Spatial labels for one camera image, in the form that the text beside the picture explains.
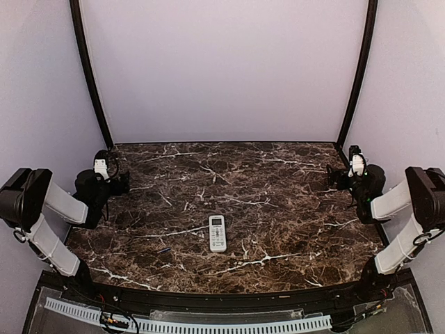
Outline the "white remote control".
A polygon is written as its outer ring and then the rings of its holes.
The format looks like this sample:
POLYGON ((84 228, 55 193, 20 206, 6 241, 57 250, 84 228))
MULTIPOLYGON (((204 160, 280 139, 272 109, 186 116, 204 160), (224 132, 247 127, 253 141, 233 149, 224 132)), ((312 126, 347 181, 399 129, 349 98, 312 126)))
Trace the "white remote control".
POLYGON ((209 248, 214 253, 223 253, 227 250, 225 217, 223 215, 209 217, 209 248))

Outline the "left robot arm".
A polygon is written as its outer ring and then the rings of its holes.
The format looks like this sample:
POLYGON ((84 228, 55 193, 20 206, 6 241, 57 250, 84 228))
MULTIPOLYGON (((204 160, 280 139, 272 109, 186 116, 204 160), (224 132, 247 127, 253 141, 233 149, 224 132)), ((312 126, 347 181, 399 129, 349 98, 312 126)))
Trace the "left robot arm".
POLYGON ((75 180, 76 191, 68 193, 46 168, 18 169, 1 187, 1 220, 13 230, 22 244, 67 282, 83 303, 98 297, 86 262, 75 255, 54 231, 57 223, 94 230, 108 215, 108 201, 130 190, 128 172, 105 178, 94 170, 81 171, 75 180))

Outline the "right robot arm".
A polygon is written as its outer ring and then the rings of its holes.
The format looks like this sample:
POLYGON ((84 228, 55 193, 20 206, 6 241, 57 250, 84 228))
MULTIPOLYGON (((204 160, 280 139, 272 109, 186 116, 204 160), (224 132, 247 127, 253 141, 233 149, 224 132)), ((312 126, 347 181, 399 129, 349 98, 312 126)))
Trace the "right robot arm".
POLYGON ((403 266, 444 233, 444 173, 439 168, 410 166, 405 169, 405 179, 388 192, 383 191, 385 172, 373 164, 359 170, 328 166, 327 181, 350 192, 363 224, 386 223, 403 209, 412 210, 394 240, 366 262, 354 288, 362 302, 383 298, 403 266))

